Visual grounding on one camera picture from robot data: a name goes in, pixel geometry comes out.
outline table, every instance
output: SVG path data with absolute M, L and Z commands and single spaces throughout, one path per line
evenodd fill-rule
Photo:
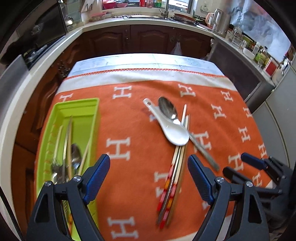
M 148 97 L 157 104 L 160 96 L 169 98 L 180 114 L 187 104 L 189 130 L 221 166 L 216 175 L 230 166 L 257 186 L 270 182 L 264 172 L 240 160 L 243 152 L 259 158 L 267 153 L 249 109 L 213 63 L 163 54 L 124 54 L 77 62 L 52 106 L 100 98 L 96 157 L 107 153 L 111 159 L 96 199 L 105 240 L 192 240 L 207 213 L 208 205 L 186 168 L 170 226 L 162 231 L 155 226 L 156 207 L 175 147 L 142 100 Z M 186 159 L 193 153 L 209 167 L 189 142 Z M 229 205 L 218 240 L 224 239 L 231 208 L 233 205 Z

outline kitchen sink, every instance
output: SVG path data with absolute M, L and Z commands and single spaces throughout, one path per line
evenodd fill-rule
M 131 18 L 146 18 L 146 19 L 162 19 L 162 20 L 169 20 L 163 16 L 150 16 L 150 15 L 128 15 L 123 16 L 123 19 L 131 19 Z

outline electric kettle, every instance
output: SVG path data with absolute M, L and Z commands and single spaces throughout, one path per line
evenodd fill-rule
M 226 37 L 229 28 L 231 16 L 220 9 L 216 9 L 211 24 L 213 25 L 212 32 L 223 38 Z

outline white bowl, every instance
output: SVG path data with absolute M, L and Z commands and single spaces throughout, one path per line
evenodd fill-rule
M 244 48 L 243 53 L 251 60 L 253 60 L 255 58 L 255 55 L 250 50 L 248 50 L 246 48 Z

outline blue gripper pad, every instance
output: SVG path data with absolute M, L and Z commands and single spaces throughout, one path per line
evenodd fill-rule
M 103 154 L 93 167 L 90 167 L 85 171 L 86 177 L 88 177 L 90 171 L 93 173 L 85 185 L 85 195 L 83 198 L 85 204 L 89 204 L 90 201 L 93 201 L 96 198 L 109 168 L 110 158 L 108 155 Z
M 243 162 L 248 163 L 249 165 L 257 168 L 258 170 L 265 170 L 267 167 L 266 163 L 263 160 L 254 157 L 248 153 L 243 153 L 241 155 L 241 159 Z
M 214 203 L 215 197 L 215 175 L 211 169 L 205 167 L 196 155 L 188 158 L 188 170 L 202 197 L 209 205 Z

